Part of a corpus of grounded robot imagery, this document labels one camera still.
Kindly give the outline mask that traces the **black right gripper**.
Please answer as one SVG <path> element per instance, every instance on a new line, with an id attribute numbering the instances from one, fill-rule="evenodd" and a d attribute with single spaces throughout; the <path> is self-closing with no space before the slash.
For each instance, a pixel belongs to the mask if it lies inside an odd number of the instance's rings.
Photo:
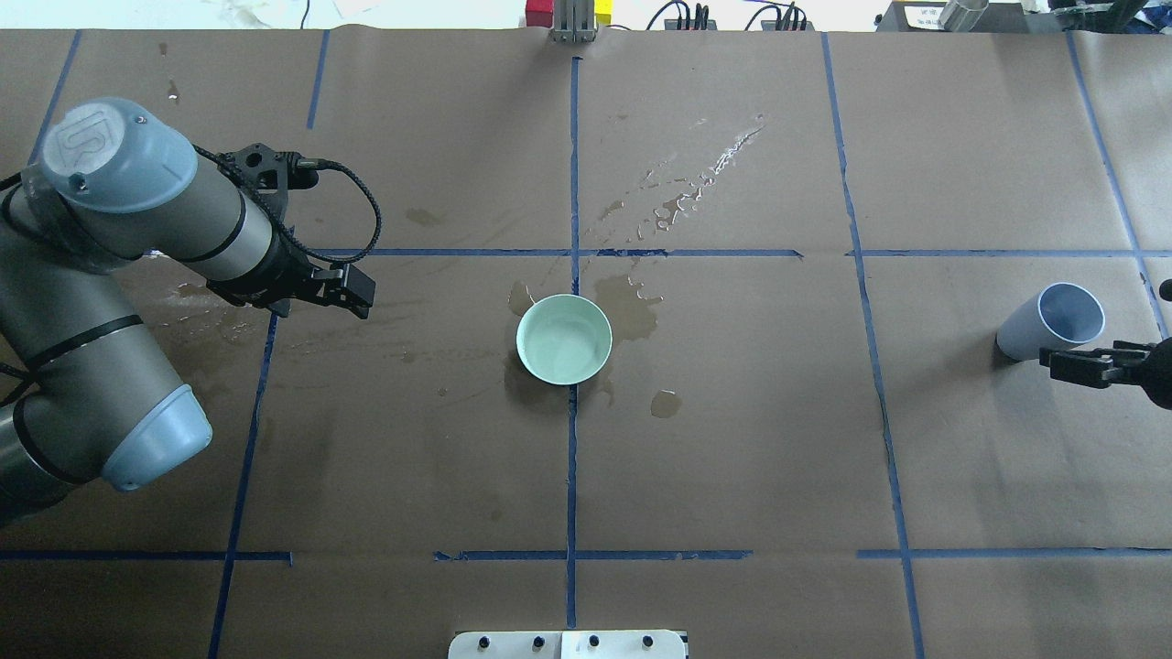
<path id="1" fill-rule="evenodd" d="M 1139 385 L 1149 399 L 1171 409 L 1171 338 L 1158 344 L 1115 342 L 1110 349 L 1040 349 L 1040 364 L 1054 380 L 1106 389 Z"/>

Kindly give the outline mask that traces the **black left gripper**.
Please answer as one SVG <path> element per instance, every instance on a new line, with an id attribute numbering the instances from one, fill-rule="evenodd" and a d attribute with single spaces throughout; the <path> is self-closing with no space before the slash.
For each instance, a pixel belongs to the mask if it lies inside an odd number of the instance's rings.
<path id="1" fill-rule="evenodd" d="M 288 317 L 289 299 L 311 295 L 311 304 L 343 308 L 368 319 L 377 284 L 354 264 L 319 269 L 291 242 L 272 242 L 266 254 L 247 274 L 229 280 L 206 280 L 222 300 L 243 308 L 255 306 Z"/>

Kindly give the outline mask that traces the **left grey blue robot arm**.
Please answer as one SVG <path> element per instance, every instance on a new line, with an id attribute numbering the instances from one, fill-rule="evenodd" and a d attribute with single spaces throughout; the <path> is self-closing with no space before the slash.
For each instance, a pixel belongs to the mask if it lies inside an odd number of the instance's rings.
<path id="1" fill-rule="evenodd" d="M 272 147 L 211 152 L 121 97 L 83 102 L 4 181 L 4 341 L 20 367 L 4 399 L 4 525 L 102 480 L 137 491 L 200 454 L 213 429 L 114 272 L 159 252 L 234 306 L 289 303 L 368 317 L 376 284 L 357 254 L 311 250 L 288 195 L 343 164 Z"/>

